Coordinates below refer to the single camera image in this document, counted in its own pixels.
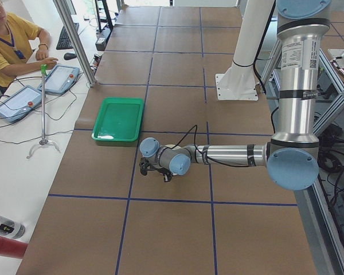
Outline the person's hand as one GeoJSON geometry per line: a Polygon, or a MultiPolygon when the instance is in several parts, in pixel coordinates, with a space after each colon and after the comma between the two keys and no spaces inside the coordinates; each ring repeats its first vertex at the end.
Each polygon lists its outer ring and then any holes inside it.
{"type": "Polygon", "coordinates": [[[58,58],[55,57],[47,57],[40,61],[40,67],[45,66],[47,70],[50,70],[54,68],[54,66],[57,64],[58,58]]]}

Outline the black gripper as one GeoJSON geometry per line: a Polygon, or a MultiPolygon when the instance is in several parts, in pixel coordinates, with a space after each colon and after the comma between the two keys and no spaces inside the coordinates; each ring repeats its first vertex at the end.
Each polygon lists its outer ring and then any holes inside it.
{"type": "Polygon", "coordinates": [[[163,175],[163,181],[165,183],[170,182],[172,180],[172,173],[168,172],[168,170],[164,167],[155,167],[149,164],[149,161],[142,157],[139,162],[140,173],[142,175],[147,175],[148,171],[157,171],[163,175]]]}

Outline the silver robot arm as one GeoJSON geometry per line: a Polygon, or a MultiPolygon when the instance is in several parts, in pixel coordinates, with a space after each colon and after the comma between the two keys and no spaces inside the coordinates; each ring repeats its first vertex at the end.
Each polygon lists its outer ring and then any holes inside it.
{"type": "Polygon", "coordinates": [[[264,166],[288,190],[311,186],[319,173],[319,140],[314,135],[320,43],[330,27],[330,1],[248,1],[232,64],[216,75],[219,100],[256,100],[255,62],[271,18],[277,15],[281,43],[278,124],[263,145],[163,146],[152,137],[139,150],[140,172],[160,172],[165,182],[184,175],[193,163],[229,167],[264,166]]]}

